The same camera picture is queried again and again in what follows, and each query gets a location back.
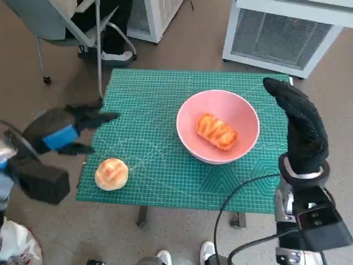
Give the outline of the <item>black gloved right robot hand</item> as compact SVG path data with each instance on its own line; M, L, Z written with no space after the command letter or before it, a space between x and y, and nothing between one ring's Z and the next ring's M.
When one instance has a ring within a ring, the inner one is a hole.
M288 118L287 157L296 174L318 172L329 155L323 121L309 97L287 82L266 77L266 91Z

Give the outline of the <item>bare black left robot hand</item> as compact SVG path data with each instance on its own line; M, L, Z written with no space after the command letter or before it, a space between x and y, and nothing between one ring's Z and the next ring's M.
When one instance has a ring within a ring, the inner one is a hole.
M32 121L23 131L23 137L39 154L56 151L61 155L88 155L94 153L89 145L78 143L84 130L94 130L117 119L118 112L101 112L101 100L90 104L55 107Z

